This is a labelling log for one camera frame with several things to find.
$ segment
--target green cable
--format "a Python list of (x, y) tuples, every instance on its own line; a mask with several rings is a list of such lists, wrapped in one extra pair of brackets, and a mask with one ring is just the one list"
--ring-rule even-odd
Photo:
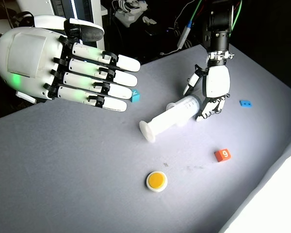
[(197, 6), (196, 6), (196, 8), (195, 8), (195, 11), (194, 11), (194, 13), (193, 13), (193, 15), (192, 15), (192, 17), (191, 17), (190, 21), (192, 21), (192, 20), (193, 20), (193, 18), (194, 18), (194, 16), (195, 16), (195, 14), (196, 14), (196, 12), (197, 12), (197, 10), (198, 10), (198, 8), (199, 8), (199, 5), (200, 5), (200, 3), (201, 3), (201, 2), (202, 2), (202, 0), (199, 0), (199, 2), (198, 2)]
[(238, 9), (237, 15), (236, 15), (236, 17), (235, 17), (235, 20), (234, 20), (234, 22), (233, 22), (233, 25), (232, 25), (232, 31), (233, 31), (233, 29), (234, 29), (234, 27), (235, 27), (236, 21), (237, 21), (238, 16), (239, 16), (239, 13), (241, 12), (242, 4), (243, 4), (243, 0), (241, 0), (241, 3), (239, 4), (239, 9)]

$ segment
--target teal cube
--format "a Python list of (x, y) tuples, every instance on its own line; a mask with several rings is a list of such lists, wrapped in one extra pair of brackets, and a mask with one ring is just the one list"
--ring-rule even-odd
[(132, 90), (132, 96), (130, 98), (130, 101), (132, 103), (138, 102), (140, 100), (140, 93), (137, 90)]

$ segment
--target large plastic syringe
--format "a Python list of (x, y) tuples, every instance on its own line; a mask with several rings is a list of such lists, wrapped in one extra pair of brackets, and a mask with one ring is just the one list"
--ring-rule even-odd
[(183, 125), (188, 119), (199, 111), (199, 102), (194, 96), (186, 96), (176, 103), (170, 103), (166, 112), (153, 118), (149, 123), (139, 122), (139, 127), (144, 137), (149, 142), (155, 142), (155, 136), (171, 126)]

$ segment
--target orange cube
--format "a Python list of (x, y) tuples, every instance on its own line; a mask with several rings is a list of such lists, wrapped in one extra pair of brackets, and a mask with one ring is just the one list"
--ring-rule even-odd
[(215, 157), (217, 158), (218, 162), (228, 160), (231, 158), (231, 154), (229, 153), (228, 149), (219, 150), (214, 153)]

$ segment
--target button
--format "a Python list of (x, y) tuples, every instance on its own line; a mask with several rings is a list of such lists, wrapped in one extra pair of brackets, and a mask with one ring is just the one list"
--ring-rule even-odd
[(151, 172), (146, 179), (146, 185), (154, 192), (161, 192), (167, 187), (167, 177), (161, 171)]

